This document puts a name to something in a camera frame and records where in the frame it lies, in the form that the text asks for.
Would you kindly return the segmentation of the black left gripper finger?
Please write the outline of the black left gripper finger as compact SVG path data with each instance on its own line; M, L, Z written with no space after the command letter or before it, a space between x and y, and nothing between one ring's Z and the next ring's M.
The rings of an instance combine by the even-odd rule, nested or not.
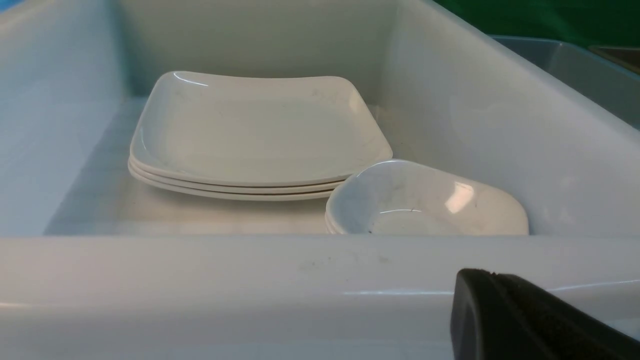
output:
M450 317L455 360L637 360L638 340L517 275L463 268Z

